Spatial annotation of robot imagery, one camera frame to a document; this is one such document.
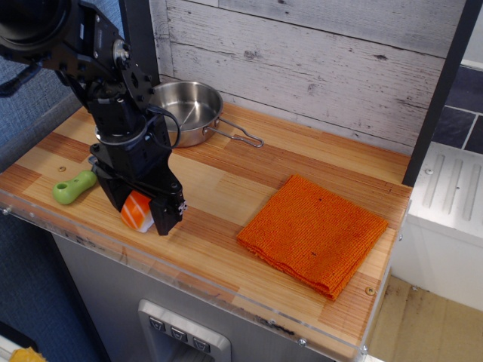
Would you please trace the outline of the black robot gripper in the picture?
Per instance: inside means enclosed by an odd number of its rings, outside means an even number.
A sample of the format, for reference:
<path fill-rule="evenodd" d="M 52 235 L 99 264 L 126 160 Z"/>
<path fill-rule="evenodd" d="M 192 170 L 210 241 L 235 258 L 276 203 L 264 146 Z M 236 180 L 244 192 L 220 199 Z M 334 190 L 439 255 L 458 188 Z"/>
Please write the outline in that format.
<path fill-rule="evenodd" d="M 94 119 L 97 143 L 91 153 L 97 159 L 93 172 L 113 207 L 121 212 L 136 190 L 152 198 L 149 209 L 159 235 L 168 235 L 187 209 L 183 188 L 168 166 L 171 145 L 165 116 L 169 112 L 138 115 L 137 126 L 127 133 L 107 133 L 115 122 L 105 115 Z"/>

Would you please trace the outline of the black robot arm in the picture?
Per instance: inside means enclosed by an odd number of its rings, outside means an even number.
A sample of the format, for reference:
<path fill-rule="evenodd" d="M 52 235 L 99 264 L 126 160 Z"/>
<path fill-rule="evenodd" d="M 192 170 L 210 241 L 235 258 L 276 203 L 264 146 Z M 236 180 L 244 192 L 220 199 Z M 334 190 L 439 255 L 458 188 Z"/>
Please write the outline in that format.
<path fill-rule="evenodd" d="M 97 143 L 93 171 L 112 205 L 130 193 L 148 199 L 160 235 L 183 218 L 186 202 L 168 159 L 177 141 L 168 135 L 170 113 L 151 104 L 151 78 L 130 45 L 94 5 L 83 1 L 3 1 L 1 55 L 25 65 L 1 87 L 16 92 L 40 69 L 54 70 L 92 115 Z"/>

